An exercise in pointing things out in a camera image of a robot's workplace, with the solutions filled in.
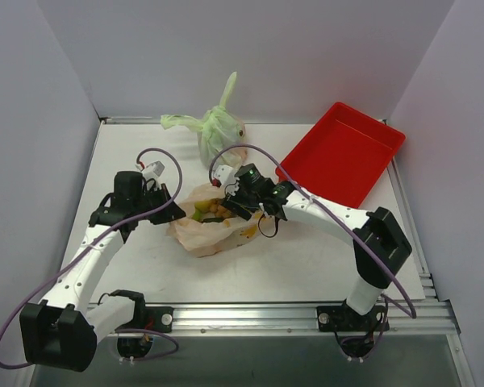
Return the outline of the longan bunch brown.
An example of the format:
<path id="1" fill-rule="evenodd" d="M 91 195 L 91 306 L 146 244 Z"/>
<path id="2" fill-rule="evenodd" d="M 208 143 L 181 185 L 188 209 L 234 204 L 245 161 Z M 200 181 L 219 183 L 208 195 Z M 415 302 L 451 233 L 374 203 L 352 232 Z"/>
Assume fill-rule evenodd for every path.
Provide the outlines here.
<path id="1" fill-rule="evenodd" d="M 210 212 L 205 215 L 206 217 L 223 217 L 224 220 L 233 217 L 233 213 L 221 206 L 221 200 L 213 199 L 211 201 Z"/>

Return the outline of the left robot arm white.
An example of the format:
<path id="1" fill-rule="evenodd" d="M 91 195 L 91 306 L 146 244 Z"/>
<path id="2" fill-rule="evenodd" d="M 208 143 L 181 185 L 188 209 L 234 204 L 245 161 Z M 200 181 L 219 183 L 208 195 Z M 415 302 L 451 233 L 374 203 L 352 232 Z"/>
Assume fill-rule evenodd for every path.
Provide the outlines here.
<path id="1" fill-rule="evenodd" d="M 91 298 L 113 257 L 141 221 L 161 225 L 185 215 L 155 177 L 134 171 L 116 173 L 112 192 L 92 212 L 70 263 L 39 302 L 28 302 L 21 309 L 27 362 L 82 372 L 109 334 L 145 328 L 148 317 L 142 293 L 115 290 L 93 309 Z"/>

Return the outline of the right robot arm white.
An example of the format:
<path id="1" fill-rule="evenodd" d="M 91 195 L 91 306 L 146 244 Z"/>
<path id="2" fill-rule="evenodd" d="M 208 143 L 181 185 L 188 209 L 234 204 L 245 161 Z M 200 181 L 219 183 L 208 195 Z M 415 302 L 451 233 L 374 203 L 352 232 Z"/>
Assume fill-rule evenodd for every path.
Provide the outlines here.
<path id="1" fill-rule="evenodd" d="M 395 216 L 383 207 L 367 211 L 330 202 L 290 181 L 263 177 L 253 163 L 239 169 L 220 165 L 213 178 L 225 189 L 223 205 L 245 220 L 261 210 L 277 221 L 303 223 L 353 246 L 358 277 L 341 311 L 344 325 L 352 330 L 369 322 L 379 296 L 412 253 Z"/>

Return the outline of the green round fruit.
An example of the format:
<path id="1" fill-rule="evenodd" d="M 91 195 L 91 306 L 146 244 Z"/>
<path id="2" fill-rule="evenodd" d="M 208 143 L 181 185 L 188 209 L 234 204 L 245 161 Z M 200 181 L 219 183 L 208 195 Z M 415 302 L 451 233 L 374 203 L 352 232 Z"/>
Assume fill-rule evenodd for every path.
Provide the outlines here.
<path id="1" fill-rule="evenodd" d="M 196 221 L 200 221 L 201 218 L 210 212 L 210 207 L 211 207 L 211 200 L 205 200 L 205 201 L 198 201 L 194 204 L 194 214 L 192 215 L 192 219 Z"/>

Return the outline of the orange banana-print plastic bag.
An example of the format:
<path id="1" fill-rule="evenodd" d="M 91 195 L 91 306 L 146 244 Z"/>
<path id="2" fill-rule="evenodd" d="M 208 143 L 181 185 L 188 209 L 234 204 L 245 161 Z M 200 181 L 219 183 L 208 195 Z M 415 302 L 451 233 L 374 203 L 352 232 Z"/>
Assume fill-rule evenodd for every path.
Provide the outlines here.
<path id="1" fill-rule="evenodd" d="M 221 200 L 223 190 L 213 185 L 200 185 L 190 192 L 179 206 L 186 212 L 186 217 L 170 223 L 167 235 L 176 241 L 189 253 L 196 257 L 212 256 L 214 254 L 238 248 L 260 235 L 271 235 L 275 231 L 272 217 L 264 216 L 257 211 L 248 221 L 233 215 L 222 223 L 201 223 L 192 219 L 198 201 Z"/>

